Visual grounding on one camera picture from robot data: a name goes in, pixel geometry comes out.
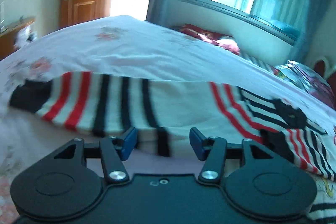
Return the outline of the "striped knit sweater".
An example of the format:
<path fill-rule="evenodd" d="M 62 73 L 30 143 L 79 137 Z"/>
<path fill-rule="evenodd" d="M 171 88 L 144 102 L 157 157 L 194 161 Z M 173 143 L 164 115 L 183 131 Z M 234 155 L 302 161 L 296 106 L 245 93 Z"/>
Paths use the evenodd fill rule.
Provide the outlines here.
<path fill-rule="evenodd" d="M 335 137 L 302 110 L 238 86 L 67 72 L 46 82 L 25 80 L 9 104 L 101 138 L 135 127 L 139 149 L 165 157 L 188 155 L 191 128 L 230 143 L 251 139 L 335 180 Z"/>

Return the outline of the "striped mattress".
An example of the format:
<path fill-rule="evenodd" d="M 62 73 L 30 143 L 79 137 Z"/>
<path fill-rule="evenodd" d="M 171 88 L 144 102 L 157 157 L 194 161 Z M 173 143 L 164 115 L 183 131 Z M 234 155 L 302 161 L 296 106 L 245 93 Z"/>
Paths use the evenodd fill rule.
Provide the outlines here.
<path fill-rule="evenodd" d="M 265 63 L 264 61 L 257 59 L 256 57 L 253 57 L 245 52 L 240 52 L 240 57 L 244 60 L 251 62 L 252 64 L 268 71 L 269 73 L 274 73 L 274 67 L 269 65 L 268 63 Z"/>

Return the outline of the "red pillow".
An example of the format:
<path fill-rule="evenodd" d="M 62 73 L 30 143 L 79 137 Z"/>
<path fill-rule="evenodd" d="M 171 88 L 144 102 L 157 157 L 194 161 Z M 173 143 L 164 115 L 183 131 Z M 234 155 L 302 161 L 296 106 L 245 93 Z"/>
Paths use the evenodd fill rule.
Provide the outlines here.
<path fill-rule="evenodd" d="M 179 31 L 189 37 L 210 43 L 214 46 L 228 50 L 235 55 L 240 55 L 240 48 L 232 36 L 209 31 L 192 24 L 173 26 L 173 30 Z"/>

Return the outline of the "wooden side cabinet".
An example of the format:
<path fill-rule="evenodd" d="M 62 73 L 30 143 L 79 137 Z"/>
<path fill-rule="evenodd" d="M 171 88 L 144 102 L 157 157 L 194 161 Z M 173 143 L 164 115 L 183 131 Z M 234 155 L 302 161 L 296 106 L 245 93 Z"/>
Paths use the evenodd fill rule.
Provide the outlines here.
<path fill-rule="evenodd" d="M 1 60 L 5 59 L 17 50 L 14 44 L 16 42 L 18 32 L 27 26 L 32 25 L 34 22 L 34 17 L 23 18 L 5 27 L 5 31 L 1 32 Z"/>

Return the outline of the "red white headboard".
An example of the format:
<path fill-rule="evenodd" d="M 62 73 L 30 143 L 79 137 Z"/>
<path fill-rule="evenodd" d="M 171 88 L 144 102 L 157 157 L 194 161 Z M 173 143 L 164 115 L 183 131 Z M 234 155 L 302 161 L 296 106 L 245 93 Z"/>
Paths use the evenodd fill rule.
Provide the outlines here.
<path fill-rule="evenodd" d="M 313 70 L 327 82 L 335 81 L 335 65 L 331 65 L 327 57 L 318 57 L 313 64 Z"/>

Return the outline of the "floral white bed sheet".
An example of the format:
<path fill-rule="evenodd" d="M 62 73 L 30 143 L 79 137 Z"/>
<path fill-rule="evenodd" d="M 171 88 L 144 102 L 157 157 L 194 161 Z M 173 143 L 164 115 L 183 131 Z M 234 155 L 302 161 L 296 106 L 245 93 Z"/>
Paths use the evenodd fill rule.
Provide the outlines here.
<path fill-rule="evenodd" d="M 190 141 L 187 156 L 165 157 L 139 149 L 137 140 L 123 162 L 127 183 L 58 184 L 58 149 L 74 138 L 102 138 L 54 125 L 9 100 L 25 80 L 67 72 L 238 86 L 302 110 L 335 137 L 331 107 L 227 50 L 129 16 L 77 24 L 1 61 L 1 223 L 335 223 L 335 180 L 261 143 L 275 157 L 243 166 L 227 159 L 219 185 L 198 180 L 204 162 Z"/>

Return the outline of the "folded quilt pile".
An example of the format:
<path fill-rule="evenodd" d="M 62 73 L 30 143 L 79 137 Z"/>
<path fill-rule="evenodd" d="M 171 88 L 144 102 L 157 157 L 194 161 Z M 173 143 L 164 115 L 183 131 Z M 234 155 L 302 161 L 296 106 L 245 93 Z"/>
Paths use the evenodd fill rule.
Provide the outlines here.
<path fill-rule="evenodd" d="M 285 65 L 275 66 L 274 74 L 325 104 L 334 101 L 334 93 L 327 81 L 306 65 L 289 60 Z"/>

